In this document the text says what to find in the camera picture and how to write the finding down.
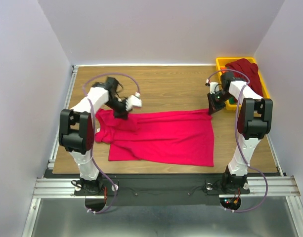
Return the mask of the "pink t shirt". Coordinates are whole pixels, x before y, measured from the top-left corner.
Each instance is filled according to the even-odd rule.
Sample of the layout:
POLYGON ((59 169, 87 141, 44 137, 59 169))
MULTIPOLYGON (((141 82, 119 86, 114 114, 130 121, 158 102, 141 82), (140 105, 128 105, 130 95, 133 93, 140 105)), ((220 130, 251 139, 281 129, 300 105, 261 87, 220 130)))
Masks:
POLYGON ((129 114, 115 118, 112 110, 96 113, 100 124, 95 142, 109 144, 109 161, 214 165, 214 132, 208 109, 129 114))

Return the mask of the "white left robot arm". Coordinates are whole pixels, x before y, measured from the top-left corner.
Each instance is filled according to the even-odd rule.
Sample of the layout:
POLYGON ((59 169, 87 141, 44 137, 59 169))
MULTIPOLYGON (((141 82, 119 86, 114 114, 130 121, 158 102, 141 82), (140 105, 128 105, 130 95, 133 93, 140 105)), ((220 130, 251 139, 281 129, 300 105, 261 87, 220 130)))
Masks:
POLYGON ((115 118, 128 118, 127 98, 118 97, 119 86, 119 81, 113 77, 96 82, 77 105, 60 113, 58 142, 79 168, 80 179, 72 182, 77 192, 97 195, 103 190, 101 172, 93 161, 95 114, 106 105, 115 118))

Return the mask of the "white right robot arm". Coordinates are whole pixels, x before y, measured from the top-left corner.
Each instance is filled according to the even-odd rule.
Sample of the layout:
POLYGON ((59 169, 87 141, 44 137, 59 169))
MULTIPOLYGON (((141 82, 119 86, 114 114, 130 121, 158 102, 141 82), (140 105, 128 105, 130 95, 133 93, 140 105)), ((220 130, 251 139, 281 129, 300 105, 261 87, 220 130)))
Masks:
POLYGON ((254 92, 245 74, 237 78, 236 70, 223 69, 220 72, 220 83, 207 78, 205 85, 210 88, 207 94, 209 115, 222 110, 231 97, 237 100, 234 128, 236 150, 220 181, 222 190, 231 193, 236 189, 248 188, 249 169, 260 172, 251 166, 251 159, 257 145, 271 130, 273 101, 254 92))

